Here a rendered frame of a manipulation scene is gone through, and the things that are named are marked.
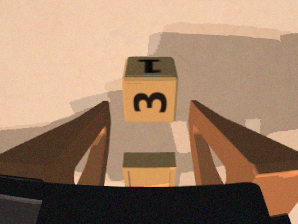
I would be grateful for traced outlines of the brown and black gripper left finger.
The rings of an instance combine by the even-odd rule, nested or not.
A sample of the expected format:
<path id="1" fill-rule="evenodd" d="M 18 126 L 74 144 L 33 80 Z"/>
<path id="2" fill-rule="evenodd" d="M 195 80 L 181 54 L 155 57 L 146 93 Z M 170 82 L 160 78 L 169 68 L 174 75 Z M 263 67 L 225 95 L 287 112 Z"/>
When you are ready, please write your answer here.
<path id="1" fill-rule="evenodd" d="M 104 186 L 109 153 L 109 101 L 0 154 L 0 174 L 75 184 L 75 168 L 90 148 L 77 185 Z"/>

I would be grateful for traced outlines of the tan cube with number 3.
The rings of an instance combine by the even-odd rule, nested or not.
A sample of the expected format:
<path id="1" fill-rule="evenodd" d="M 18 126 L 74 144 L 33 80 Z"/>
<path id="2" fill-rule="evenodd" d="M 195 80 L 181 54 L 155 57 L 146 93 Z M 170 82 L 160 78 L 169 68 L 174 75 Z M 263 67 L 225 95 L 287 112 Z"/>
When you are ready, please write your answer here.
<path id="1" fill-rule="evenodd" d="M 125 121 L 176 120 L 178 75 L 172 57 L 128 57 L 122 89 Z"/>

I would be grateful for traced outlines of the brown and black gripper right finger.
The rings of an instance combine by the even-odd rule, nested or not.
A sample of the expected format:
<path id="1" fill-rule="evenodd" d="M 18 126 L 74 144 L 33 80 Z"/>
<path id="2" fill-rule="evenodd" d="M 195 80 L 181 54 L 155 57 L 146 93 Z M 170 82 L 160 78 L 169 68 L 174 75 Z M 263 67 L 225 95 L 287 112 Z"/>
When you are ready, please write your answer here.
<path id="1" fill-rule="evenodd" d="M 291 212 L 298 202 L 298 151 L 196 100 L 190 101 L 188 124 L 196 185 L 223 184 L 210 146 L 225 167 L 225 183 L 259 185 L 270 217 Z"/>

